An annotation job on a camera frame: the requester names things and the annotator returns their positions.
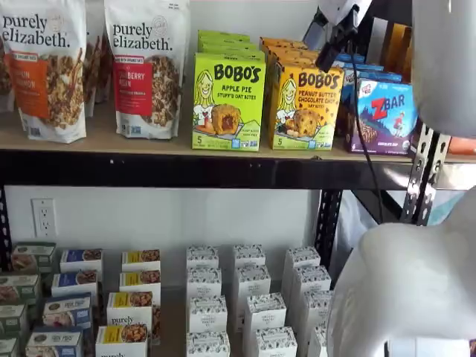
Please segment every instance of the red label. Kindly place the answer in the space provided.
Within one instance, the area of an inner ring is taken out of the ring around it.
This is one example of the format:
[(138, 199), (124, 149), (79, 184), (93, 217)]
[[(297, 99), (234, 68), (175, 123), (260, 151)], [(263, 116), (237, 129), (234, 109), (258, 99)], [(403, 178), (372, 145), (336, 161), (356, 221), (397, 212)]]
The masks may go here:
[(115, 57), (114, 75), (116, 110), (135, 115), (152, 114), (152, 63), (143, 57)]

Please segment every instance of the granola bag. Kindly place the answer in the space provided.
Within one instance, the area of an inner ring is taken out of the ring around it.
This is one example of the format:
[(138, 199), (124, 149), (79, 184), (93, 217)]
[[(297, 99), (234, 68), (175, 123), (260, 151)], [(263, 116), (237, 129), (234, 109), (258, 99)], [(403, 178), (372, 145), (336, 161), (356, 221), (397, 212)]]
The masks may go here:
[(86, 56), (83, 68), (83, 91), (86, 117), (92, 117), (99, 77), (104, 32), (104, 1), (86, 0)]
[(0, 0), (0, 25), (28, 137), (84, 138), (84, 0)]
[(5, 63), (5, 49), (0, 39), (0, 113), (12, 112), (15, 107), (15, 94)]
[(177, 136), (189, 29), (188, 0), (105, 0), (114, 55), (117, 133)]

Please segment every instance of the black cable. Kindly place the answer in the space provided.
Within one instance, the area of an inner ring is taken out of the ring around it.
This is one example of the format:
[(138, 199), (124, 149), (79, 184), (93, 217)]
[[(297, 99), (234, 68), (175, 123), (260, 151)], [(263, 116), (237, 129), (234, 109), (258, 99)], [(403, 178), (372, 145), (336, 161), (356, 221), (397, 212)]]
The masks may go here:
[(362, 128), (360, 126), (360, 119), (358, 117), (358, 90), (357, 90), (357, 67), (356, 61), (354, 60), (354, 51), (352, 45), (350, 46), (350, 57), (352, 59), (352, 67), (354, 70), (354, 109), (356, 111), (356, 124), (357, 124), (357, 132), (358, 138), (360, 139), (360, 144), (362, 145), (362, 149), (364, 150), (365, 158), (367, 159), (367, 163), (370, 168), (370, 173), (372, 174), (372, 180), (375, 185), (377, 199), (379, 200), (379, 218), (380, 222), (378, 224), (382, 224), (384, 222), (384, 208), (382, 204), (382, 194), (380, 192), (379, 182), (377, 181), (377, 175), (375, 174), (375, 170), (373, 169), (372, 160), (370, 160), (369, 152), (367, 151), (367, 145), (365, 144), (364, 136), (362, 135)]

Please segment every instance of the cartoon woman illustration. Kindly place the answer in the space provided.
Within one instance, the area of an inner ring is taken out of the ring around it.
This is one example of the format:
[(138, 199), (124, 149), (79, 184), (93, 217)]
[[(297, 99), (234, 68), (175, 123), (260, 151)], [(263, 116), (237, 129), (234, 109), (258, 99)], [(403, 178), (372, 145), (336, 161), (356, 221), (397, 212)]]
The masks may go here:
[(295, 105), (296, 98), (296, 82), (292, 78), (289, 78), (283, 85), (280, 93), (279, 100), (277, 102), (276, 124), (286, 125), (293, 121), (293, 117), (296, 112)]
[(195, 98), (193, 100), (194, 124), (204, 126), (205, 128), (212, 127), (211, 109), (214, 106), (213, 78), (209, 71), (204, 70), (199, 74), (195, 86)]

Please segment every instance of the white outlet cover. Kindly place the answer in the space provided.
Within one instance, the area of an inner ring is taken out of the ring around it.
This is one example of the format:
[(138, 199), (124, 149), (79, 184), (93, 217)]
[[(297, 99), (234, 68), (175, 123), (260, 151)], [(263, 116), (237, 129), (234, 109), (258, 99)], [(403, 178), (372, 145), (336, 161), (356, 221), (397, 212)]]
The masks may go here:
[(31, 199), (35, 235), (39, 238), (57, 236), (56, 216), (53, 199)]

